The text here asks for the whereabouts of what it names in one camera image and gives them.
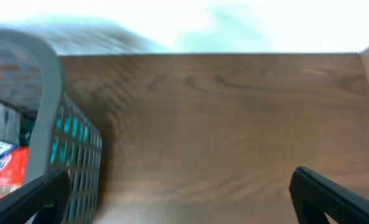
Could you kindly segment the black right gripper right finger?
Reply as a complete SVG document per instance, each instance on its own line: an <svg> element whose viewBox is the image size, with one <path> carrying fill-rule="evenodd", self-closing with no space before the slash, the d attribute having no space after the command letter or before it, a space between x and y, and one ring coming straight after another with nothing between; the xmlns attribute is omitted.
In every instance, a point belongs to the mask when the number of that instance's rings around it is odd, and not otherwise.
<svg viewBox="0 0 369 224"><path fill-rule="evenodd" d="M369 200L304 166L292 173L289 191L300 224L328 223L328 217L369 224Z"/></svg>

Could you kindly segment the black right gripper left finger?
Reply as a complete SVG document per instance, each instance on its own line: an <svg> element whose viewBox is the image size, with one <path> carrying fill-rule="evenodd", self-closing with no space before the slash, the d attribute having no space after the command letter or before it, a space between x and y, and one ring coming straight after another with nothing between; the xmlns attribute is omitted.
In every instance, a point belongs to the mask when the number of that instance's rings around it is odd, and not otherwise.
<svg viewBox="0 0 369 224"><path fill-rule="evenodd" d="M66 169L56 169L0 199L0 224L61 223L71 194Z"/></svg>

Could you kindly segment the red yellow spaghetti packet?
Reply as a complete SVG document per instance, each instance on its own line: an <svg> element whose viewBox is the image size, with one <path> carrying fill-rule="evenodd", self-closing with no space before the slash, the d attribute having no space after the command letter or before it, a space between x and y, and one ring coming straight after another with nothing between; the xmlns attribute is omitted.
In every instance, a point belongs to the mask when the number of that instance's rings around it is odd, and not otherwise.
<svg viewBox="0 0 369 224"><path fill-rule="evenodd" d="M0 199L23 185L29 148L20 146L20 124L20 113L0 103L0 141L18 146L0 159Z"/></svg>

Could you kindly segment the grey plastic slatted basket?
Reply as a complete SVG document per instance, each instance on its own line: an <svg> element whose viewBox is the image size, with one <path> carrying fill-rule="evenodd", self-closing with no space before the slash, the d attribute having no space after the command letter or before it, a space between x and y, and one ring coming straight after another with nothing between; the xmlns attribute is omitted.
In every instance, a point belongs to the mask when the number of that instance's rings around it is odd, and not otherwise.
<svg viewBox="0 0 369 224"><path fill-rule="evenodd" d="M54 169L68 170L71 195L63 223L93 223L103 152L99 130L65 94L64 71L54 50L43 40L23 32L0 29L0 102L34 116L34 134L24 183ZM59 116L76 116L88 127L77 163L50 165L49 148Z"/></svg>

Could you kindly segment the green Nescafe coffee bag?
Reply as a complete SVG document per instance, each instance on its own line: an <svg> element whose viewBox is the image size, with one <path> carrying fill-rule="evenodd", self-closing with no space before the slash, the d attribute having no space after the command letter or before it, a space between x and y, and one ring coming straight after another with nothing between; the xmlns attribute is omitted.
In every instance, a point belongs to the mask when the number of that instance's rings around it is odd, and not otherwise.
<svg viewBox="0 0 369 224"><path fill-rule="evenodd" d="M35 118L23 116L19 134L21 146L30 146L34 134ZM49 148L49 164L71 166L79 160L81 142L88 140L88 127L79 122L76 116L59 116L55 123L57 133L53 134L52 145Z"/></svg>

